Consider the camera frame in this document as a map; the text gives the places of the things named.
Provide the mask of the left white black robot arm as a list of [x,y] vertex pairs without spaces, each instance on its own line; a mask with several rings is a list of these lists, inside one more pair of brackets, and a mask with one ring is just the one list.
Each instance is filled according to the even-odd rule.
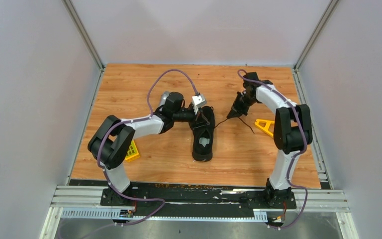
[[97,160],[113,199],[121,206],[132,201],[128,189],[130,180],[126,175],[124,160],[133,140],[163,134],[176,122],[187,122],[192,130],[192,157],[195,161],[208,162],[213,157],[215,116],[214,108],[198,107],[195,100],[186,106],[178,92],[164,92],[158,107],[150,115],[136,119],[119,119],[108,116],[88,143],[88,151]]

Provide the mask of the black sneaker shoe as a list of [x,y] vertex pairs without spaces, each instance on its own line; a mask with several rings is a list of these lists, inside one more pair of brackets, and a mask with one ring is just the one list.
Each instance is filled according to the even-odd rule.
[[210,126],[192,129],[193,145],[192,157],[195,161],[207,162],[213,157],[213,142],[214,142],[214,128],[215,116],[213,107],[204,106],[199,115],[204,115],[209,121]]

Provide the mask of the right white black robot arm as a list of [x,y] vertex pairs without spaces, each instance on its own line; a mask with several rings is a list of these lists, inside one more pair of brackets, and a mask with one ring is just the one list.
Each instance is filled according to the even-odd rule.
[[312,143],[310,108],[285,97],[269,80],[260,80],[256,72],[238,70],[244,91],[238,92],[227,115],[239,118],[248,113],[250,106],[262,103],[275,115],[273,140],[278,149],[275,167],[267,179],[262,202],[271,208],[282,205],[291,198],[291,182],[296,164]]

